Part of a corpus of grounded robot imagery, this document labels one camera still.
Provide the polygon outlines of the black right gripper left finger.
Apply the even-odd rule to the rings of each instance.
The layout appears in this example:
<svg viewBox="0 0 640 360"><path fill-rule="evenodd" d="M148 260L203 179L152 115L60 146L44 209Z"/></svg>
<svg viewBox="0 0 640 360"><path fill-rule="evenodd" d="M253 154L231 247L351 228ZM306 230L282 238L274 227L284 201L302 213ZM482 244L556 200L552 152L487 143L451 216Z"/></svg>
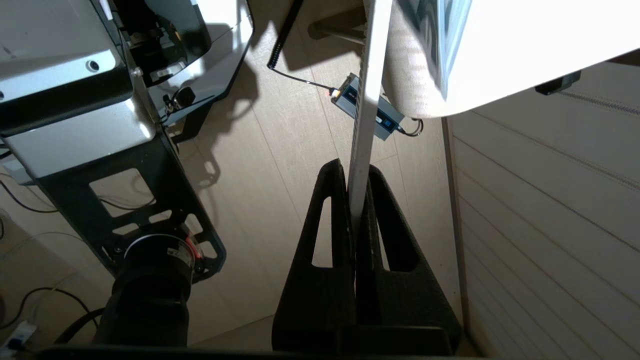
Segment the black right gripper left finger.
<svg viewBox="0 0 640 360"><path fill-rule="evenodd" d="M323 204L331 200L332 265L313 264ZM340 351L343 333L357 323L355 245L345 171L339 159L324 164L307 209L272 322L275 351Z"/></svg>

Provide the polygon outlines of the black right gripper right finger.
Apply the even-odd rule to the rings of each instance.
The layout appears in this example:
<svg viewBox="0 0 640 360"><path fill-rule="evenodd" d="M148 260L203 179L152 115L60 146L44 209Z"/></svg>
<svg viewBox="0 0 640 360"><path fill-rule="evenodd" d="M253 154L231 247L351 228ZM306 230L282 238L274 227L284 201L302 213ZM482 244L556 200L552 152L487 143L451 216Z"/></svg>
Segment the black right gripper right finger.
<svg viewBox="0 0 640 360"><path fill-rule="evenodd" d="M460 322L375 166L356 240L356 309L377 350L455 351L460 344Z"/></svg>

